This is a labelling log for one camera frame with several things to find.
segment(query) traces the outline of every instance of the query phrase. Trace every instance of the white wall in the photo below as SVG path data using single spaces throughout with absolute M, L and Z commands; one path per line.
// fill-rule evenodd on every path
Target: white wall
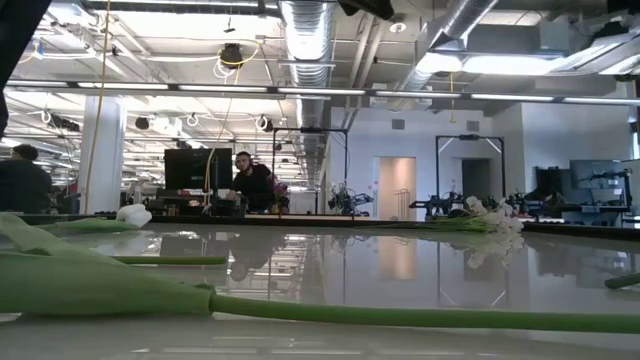
M 623 86 L 608 95 L 626 97 Z M 507 192 L 533 191 L 534 167 L 569 168 L 570 160 L 631 158 L 629 109 L 624 106 L 518 104 L 494 118 L 505 137 Z
M 387 110 L 362 109 L 349 132 L 350 166 L 348 186 L 356 193 L 373 194 L 375 179 L 374 158 L 381 156 L 413 157 L 416 159 L 418 200 L 427 200 L 436 192 L 435 136 L 466 134 L 466 121 L 480 121 L 480 135 L 492 134 L 492 119 L 485 118 L 480 111 L 456 111 L 456 123 L 451 122 L 451 112 L 432 114 L 428 111 L 403 111 L 391 113 Z M 343 110 L 332 109 L 333 126 L 342 122 Z M 404 119 L 405 130 L 392 130 L 391 119 Z M 486 142 L 460 142 L 454 140 L 441 153 L 440 191 L 449 191 L 453 185 L 462 189 L 463 158 L 493 158 L 497 152 Z M 340 183 L 344 178 L 344 149 L 331 139 L 330 166 L 331 183 Z M 373 214 L 373 205 L 359 207 Z M 424 211 L 416 213 L 418 220 L 424 219 Z

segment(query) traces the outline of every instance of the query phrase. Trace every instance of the dark jacket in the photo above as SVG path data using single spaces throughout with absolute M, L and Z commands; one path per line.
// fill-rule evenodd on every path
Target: dark jacket
M 51 176 L 28 160 L 0 162 L 0 211 L 40 214 L 49 208 Z

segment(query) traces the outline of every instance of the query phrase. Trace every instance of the white pillar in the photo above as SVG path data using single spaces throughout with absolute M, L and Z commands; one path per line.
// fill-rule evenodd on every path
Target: white pillar
M 97 139 L 95 131 L 99 98 L 87 96 L 82 128 L 80 174 L 78 189 L 82 194 L 80 213 L 93 214 L 97 211 L 117 211 L 120 208 L 120 183 L 124 162 L 124 134 L 127 125 L 127 110 L 119 98 L 104 97 L 100 115 Z M 91 169 L 91 183 L 87 187 L 89 157 L 96 140 Z M 86 197 L 89 199 L 85 211 Z

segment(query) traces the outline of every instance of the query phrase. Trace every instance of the cable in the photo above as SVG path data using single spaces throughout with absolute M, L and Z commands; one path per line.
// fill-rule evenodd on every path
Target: cable
M 91 188 L 91 170 L 93 168 L 93 157 L 96 152 L 96 143 L 98 142 L 98 129 L 100 128 L 100 116 L 102 115 L 102 100 L 104 99 L 104 83 L 107 77 L 107 45 L 109 41 L 109 15 L 111 14 L 111 0 L 107 0 L 107 10 L 105 14 L 104 25 L 104 44 L 102 46 L 102 78 L 100 79 L 100 95 L 98 96 L 98 112 L 96 114 L 96 125 L 93 129 L 93 141 L 91 142 L 91 153 L 89 155 L 89 168 L 87 169 L 87 186 L 86 196 L 84 197 L 84 213 L 89 213 L 89 190 Z
M 236 71 L 236 79 L 233 81 L 233 85 L 238 84 L 238 78 L 240 77 L 240 68 Z M 233 103 L 233 98 L 229 99 L 229 106 L 227 107 L 227 113 L 224 116 L 224 121 L 221 124 L 220 132 L 218 133 L 218 137 L 216 139 L 216 143 L 220 141 L 222 137 L 222 133 L 224 132 L 225 126 L 227 125 L 227 119 L 229 118 L 229 112 L 231 111 L 231 104 Z M 213 159 L 213 153 L 216 148 L 211 148 L 211 152 L 209 153 L 209 158 L 207 160 L 206 173 L 204 174 L 204 188 L 206 190 L 206 194 L 204 195 L 204 206 L 208 206 L 211 203 L 211 198 L 209 192 L 211 191 L 211 179 L 209 179 L 209 173 L 211 172 L 211 159 Z

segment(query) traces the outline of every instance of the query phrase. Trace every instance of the light fixture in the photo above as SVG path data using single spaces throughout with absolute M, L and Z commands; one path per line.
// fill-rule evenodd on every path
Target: light fixture
M 529 56 L 473 56 L 465 61 L 462 71 L 493 75 L 544 75 L 557 63 Z
M 455 93 L 438 93 L 430 91 L 388 91 L 378 90 L 375 96 L 381 97 L 412 97 L 424 99 L 459 99 L 462 95 Z
M 311 94 L 311 95 L 364 95 L 365 90 L 357 89 L 325 89 L 325 88 L 278 88 L 282 94 Z
M 81 88 L 96 88 L 99 89 L 102 83 L 93 82 L 81 82 L 78 83 Z M 124 90 L 168 90 L 167 84 L 146 84 L 146 83 L 104 83 L 105 89 L 124 89 Z
M 39 80 L 9 80 L 7 86 L 39 86 L 39 87 L 68 87 L 62 81 L 39 81 Z
M 136 119 L 136 128 L 139 130 L 149 129 L 149 118 L 140 116 Z
M 16 140 L 13 140 L 13 139 L 7 139 L 6 137 L 3 137 L 3 138 L 2 138 L 2 141 L 0 141 L 0 144 L 1 144 L 2 146 L 5 146 L 5 147 L 11 147 L 11 148 L 12 148 L 12 147 L 16 147 L 16 146 L 18 146 L 18 145 L 22 145 L 22 143 L 21 143 L 21 142 L 16 141 Z
M 416 64 L 416 69 L 422 72 L 459 72 L 462 70 L 462 61 L 457 56 L 426 53 Z
M 499 94 L 471 94 L 472 99 L 476 100 L 506 100 L 506 101 L 531 101 L 531 102 L 550 102 L 553 101 L 551 96 L 535 96 L 535 95 L 499 95 Z
M 640 54 L 630 56 L 608 69 L 600 72 L 600 75 L 620 75 L 631 72 L 640 64 Z
M 640 106 L 640 99 L 608 99 L 608 98 L 573 98 L 567 97 L 563 101 L 567 104 L 585 105 L 629 105 Z
M 217 86 L 217 85 L 178 85 L 184 91 L 211 91 L 211 92 L 267 92 L 264 86 Z

